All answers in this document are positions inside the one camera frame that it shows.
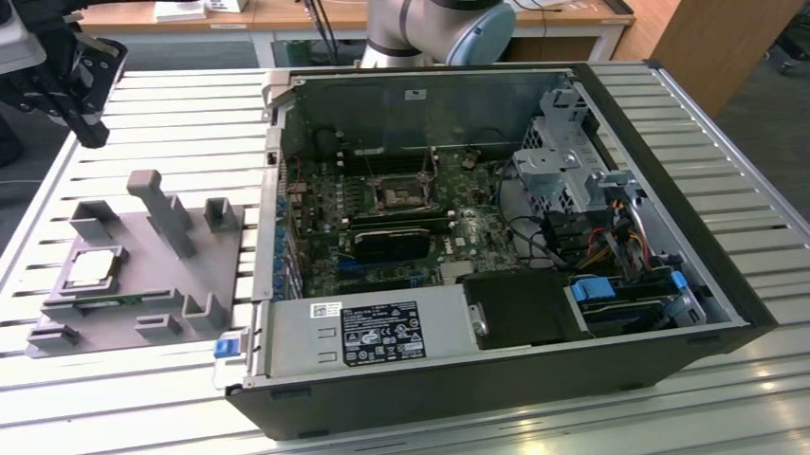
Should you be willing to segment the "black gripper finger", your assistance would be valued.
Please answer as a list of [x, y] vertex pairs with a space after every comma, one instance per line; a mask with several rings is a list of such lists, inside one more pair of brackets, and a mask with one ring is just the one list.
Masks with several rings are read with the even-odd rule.
[[77, 48], [66, 79], [64, 117], [84, 147], [102, 147], [109, 129], [101, 121], [110, 92], [126, 61], [126, 47], [114, 40], [77, 35]]

